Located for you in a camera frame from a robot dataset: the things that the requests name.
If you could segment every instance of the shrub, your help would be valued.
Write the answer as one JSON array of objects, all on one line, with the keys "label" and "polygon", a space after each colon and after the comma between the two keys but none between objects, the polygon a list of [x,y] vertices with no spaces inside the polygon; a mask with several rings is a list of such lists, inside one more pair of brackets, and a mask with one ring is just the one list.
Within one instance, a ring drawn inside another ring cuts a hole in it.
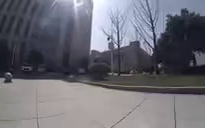
[{"label": "shrub", "polygon": [[205,75],[205,65],[189,67],[184,70],[182,74],[195,74],[195,75]]},{"label": "shrub", "polygon": [[110,72],[110,67],[103,63],[94,64],[89,68],[93,80],[103,80]]}]

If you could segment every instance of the street lamp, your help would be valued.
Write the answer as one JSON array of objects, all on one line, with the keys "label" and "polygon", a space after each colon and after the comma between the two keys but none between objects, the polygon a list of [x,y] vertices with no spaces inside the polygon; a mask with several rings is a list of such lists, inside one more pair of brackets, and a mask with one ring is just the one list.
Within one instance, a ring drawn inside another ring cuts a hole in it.
[{"label": "street lamp", "polygon": [[107,38],[108,41],[110,41],[108,43],[108,49],[111,51],[111,75],[114,75],[114,54],[113,54],[113,50],[114,50],[114,42],[113,42],[113,38],[108,37]]}]

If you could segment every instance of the low building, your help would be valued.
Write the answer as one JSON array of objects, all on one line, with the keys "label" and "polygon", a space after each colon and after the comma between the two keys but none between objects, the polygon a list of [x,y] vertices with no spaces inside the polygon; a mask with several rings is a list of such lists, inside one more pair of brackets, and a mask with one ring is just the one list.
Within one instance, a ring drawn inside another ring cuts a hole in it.
[{"label": "low building", "polygon": [[[91,51],[91,65],[100,61],[111,65],[111,54],[112,51]],[[140,48],[140,42],[131,42],[128,46],[121,47],[120,49],[121,58],[121,72],[129,73],[130,70],[135,69],[137,71],[142,71],[151,67],[151,56]],[[113,71],[118,71],[118,50],[113,50]]]},{"label": "low building", "polygon": [[205,54],[204,53],[199,53],[199,52],[194,52],[195,55],[195,66],[203,66],[205,65]]}]

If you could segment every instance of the pole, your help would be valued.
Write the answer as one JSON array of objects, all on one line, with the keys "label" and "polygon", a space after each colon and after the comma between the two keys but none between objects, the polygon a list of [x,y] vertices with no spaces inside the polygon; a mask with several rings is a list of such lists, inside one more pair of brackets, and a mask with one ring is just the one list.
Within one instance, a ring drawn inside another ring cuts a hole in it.
[{"label": "pole", "polygon": [[114,75],[114,55],[113,55],[113,49],[111,49],[111,75]]}]

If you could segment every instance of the concrete pavement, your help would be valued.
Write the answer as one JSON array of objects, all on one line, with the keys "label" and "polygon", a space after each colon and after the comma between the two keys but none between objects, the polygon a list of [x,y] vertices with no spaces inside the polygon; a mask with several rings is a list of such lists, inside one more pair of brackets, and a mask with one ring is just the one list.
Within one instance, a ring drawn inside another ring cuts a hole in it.
[{"label": "concrete pavement", "polygon": [[0,80],[0,128],[205,128],[205,95]]}]

